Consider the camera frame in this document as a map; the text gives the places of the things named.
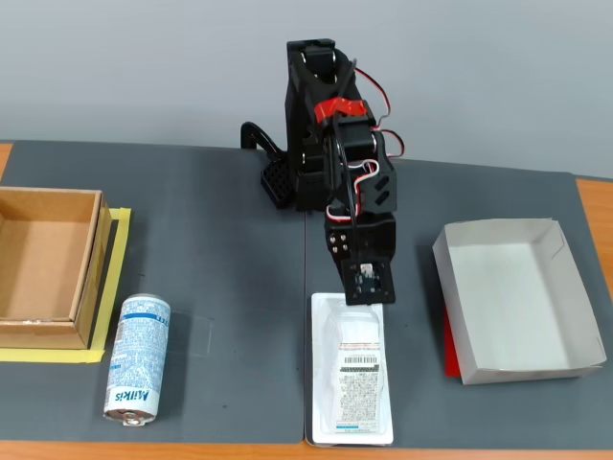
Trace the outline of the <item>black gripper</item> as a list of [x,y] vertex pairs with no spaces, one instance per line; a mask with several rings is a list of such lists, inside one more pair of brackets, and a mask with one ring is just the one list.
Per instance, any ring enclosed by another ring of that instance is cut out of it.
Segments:
[[345,260],[391,261],[396,254],[397,226],[391,213],[366,214],[357,223],[325,219],[326,243],[336,263]]

